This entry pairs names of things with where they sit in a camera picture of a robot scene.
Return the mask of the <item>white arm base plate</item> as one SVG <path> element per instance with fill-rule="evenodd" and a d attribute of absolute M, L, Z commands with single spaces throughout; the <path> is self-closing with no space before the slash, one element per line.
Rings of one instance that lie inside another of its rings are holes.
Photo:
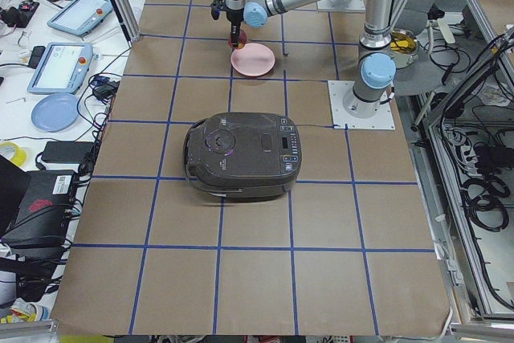
<path fill-rule="evenodd" d="M 390 96 L 384 90 L 374 102 L 359 100 L 353 93 L 354 81 L 329 80 L 328 96 L 335 129 L 395 130 Z"/>

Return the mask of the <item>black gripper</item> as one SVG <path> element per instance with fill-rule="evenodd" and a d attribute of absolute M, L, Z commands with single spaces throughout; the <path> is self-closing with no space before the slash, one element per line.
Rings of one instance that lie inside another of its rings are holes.
<path fill-rule="evenodd" d="M 239 49 L 240 44 L 240 27 L 243 21 L 243 9 L 232 10 L 226 9 L 226 18 L 230 22 L 230 46 Z"/>

